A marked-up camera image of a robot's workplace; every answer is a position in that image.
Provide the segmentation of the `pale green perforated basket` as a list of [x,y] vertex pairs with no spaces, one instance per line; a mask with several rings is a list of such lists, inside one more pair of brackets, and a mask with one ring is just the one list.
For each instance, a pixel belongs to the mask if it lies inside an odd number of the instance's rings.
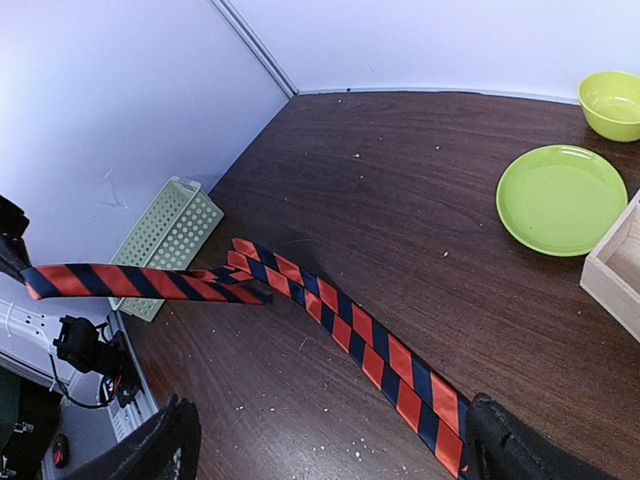
[[185,270],[220,224],[224,212],[185,178],[170,178],[129,232],[111,262]]

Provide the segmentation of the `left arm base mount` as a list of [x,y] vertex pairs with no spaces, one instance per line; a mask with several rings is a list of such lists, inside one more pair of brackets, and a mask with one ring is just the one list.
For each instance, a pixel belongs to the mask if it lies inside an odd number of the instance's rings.
[[74,399],[59,380],[55,361],[49,355],[54,380],[65,399],[75,406],[89,410],[106,408],[115,400],[120,407],[129,405],[141,390],[142,383],[123,332],[118,331],[110,340],[106,340],[103,335],[108,326],[106,322],[94,325],[85,318],[65,316],[60,319],[60,323],[59,336],[52,342],[57,358],[80,373],[100,374],[101,383],[107,392],[106,397],[95,405]]

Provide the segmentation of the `green bowl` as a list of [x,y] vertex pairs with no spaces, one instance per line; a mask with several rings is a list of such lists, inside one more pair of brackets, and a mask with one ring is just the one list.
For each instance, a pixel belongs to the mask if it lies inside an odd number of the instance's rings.
[[587,124],[615,142],[639,140],[639,77],[622,71],[600,71],[578,86],[578,100]]

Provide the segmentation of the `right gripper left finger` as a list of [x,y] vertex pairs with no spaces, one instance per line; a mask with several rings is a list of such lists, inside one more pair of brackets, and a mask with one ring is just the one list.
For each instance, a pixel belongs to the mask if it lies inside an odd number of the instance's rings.
[[172,396],[122,442],[67,479],[194,479],[201,446],[196,405]]

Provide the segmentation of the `wooden compartment box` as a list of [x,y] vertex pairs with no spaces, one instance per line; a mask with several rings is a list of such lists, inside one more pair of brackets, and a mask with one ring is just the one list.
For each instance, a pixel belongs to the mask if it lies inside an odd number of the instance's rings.
[[639,341],[639,192],[587,255],[580,286]]

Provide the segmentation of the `red navy striped tie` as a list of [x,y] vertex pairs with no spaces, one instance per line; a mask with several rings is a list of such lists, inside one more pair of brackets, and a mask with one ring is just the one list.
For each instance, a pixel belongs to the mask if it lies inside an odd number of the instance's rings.
[[224,266],[158,270],[72,263],[21,270],[35,300],[124,297],[264,305],[258,281],[301,306],[359,365],[456,479],[471,476],[463,425],[468,400],[339,288],[252,241],[235,238]]

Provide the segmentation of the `green plate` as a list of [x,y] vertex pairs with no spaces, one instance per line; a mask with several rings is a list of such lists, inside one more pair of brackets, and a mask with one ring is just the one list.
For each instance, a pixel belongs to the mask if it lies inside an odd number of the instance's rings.
[[501,175],[496,210],[505,230],[549,256],[590,253],[628,205],[626,185],[601,155],[571,145],[530,150]]

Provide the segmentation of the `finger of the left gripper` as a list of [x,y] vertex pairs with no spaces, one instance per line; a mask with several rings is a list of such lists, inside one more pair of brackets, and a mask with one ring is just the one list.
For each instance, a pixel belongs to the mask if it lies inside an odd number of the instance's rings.
[[25,284],[22,271],[31,267],[24,232],[29,225],[29,219],[24,211],[13,202],[1,197],[1,272],[21,284]]

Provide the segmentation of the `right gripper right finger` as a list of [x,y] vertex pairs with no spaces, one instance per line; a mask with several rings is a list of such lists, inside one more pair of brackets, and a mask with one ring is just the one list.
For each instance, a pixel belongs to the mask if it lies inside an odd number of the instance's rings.
[[610,479],[611,474],[557,447],[489,395],[466,414],[470,479]]

